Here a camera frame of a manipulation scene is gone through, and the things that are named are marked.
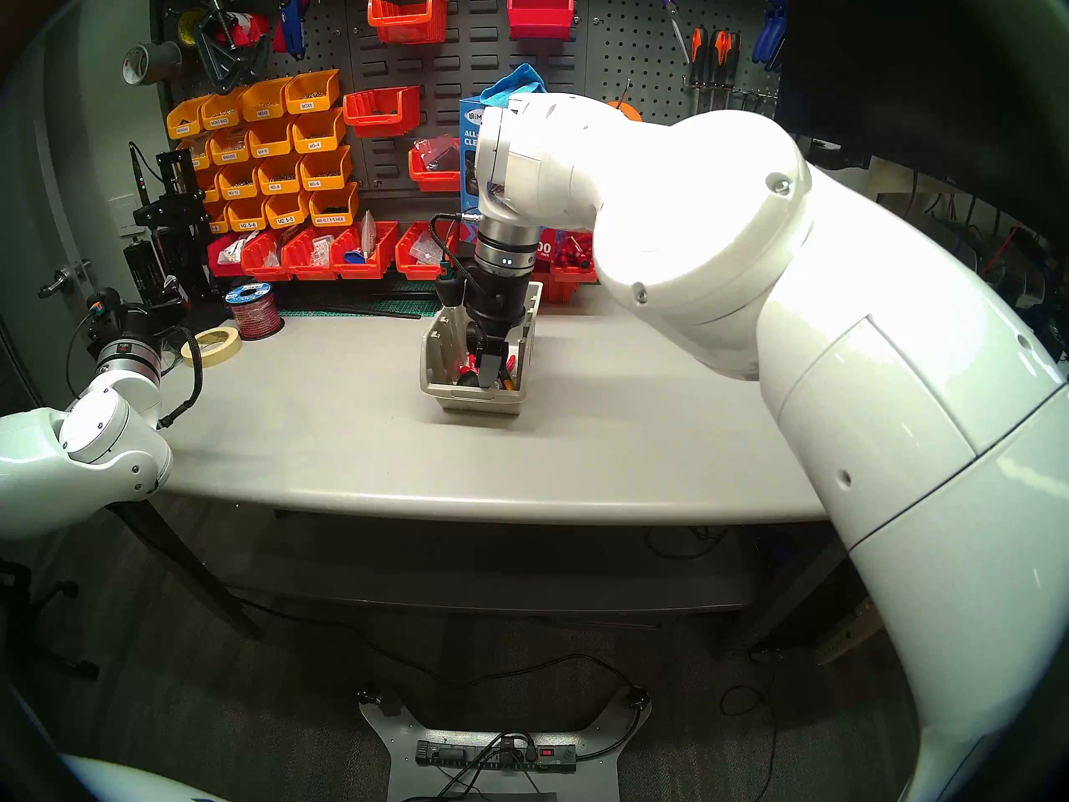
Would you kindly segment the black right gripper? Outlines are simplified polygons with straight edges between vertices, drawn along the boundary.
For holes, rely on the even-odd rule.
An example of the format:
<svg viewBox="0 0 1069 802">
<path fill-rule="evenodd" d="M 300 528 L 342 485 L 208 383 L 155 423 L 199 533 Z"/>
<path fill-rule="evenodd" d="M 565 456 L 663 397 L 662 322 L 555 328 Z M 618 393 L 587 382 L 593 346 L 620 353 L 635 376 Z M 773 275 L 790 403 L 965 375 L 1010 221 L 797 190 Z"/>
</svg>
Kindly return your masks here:
<svg viewBox="0 0 1069 802">
<path fill-rule="evenodd" d="M 527 313 L 527 290 L 530 275 L 469 275 L 462 299 L 470 322 L 492 338 L 485 338 L 476 353 L 477 384 L 481 389 L 506 389 L 512 385 L 508 367 L 510 355 L 507 334 L 520 326 Z"/>
</svg>

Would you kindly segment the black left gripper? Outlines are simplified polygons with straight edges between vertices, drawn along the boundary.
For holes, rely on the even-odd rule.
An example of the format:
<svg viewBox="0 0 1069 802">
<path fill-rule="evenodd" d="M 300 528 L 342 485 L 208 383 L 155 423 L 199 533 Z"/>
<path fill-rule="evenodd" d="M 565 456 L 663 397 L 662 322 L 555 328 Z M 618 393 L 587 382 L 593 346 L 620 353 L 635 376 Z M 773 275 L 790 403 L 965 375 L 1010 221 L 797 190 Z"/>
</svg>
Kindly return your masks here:
<svg viewBox="0 0 1069 802">
<path fill-rule="evenodd" d="M 129 302 L 113 288 L 103 288 L 86 299 L 87 346 L 106 346 L 120 338 L 139 340 L 158 346 L 158 339 L 168 329 L 168 337 L 184 334 L 193 304 L 174 275 L 166 275 L 158 309 L 168 309 L 168 322 L 162 310 L 140 302 Z"/>
</svg>

